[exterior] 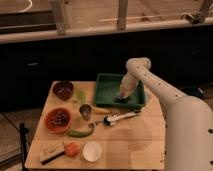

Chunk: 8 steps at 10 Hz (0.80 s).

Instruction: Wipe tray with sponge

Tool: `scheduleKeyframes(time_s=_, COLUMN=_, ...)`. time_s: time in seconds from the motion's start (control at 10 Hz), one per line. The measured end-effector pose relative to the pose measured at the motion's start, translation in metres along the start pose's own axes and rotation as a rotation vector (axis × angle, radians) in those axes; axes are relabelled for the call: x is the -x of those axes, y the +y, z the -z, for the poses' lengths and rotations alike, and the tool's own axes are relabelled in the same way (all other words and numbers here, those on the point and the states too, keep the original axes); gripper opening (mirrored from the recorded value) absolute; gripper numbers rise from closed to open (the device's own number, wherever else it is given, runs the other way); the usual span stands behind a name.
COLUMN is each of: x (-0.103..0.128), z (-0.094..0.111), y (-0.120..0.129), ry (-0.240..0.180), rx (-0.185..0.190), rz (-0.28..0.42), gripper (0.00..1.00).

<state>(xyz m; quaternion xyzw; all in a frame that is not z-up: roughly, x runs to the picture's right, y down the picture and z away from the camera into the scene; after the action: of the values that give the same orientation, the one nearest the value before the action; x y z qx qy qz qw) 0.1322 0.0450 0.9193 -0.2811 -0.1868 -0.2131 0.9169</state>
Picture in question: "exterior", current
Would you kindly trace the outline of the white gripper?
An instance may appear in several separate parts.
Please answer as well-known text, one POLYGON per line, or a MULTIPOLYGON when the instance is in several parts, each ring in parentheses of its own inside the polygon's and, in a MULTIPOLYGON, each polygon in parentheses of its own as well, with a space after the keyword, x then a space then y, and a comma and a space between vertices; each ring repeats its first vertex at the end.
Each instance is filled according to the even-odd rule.
POLYGON ((121 81, 119 93, 120 97, 128 98, 137 88, 138 82, 139 80, 135 76, 130 73, 127 73, 121 81))

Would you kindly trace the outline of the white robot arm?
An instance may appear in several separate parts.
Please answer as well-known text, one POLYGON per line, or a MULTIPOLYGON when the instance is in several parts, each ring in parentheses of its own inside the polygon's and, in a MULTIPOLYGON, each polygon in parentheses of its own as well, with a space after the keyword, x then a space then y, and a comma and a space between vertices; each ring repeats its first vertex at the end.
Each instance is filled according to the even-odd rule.
POLYGON ((189 96, 150 72, 149 58, 131 58, 120 85, 129 97, 139 81, 165 106, 164 171, 213 171, 213 110, 202 99, 189 96))

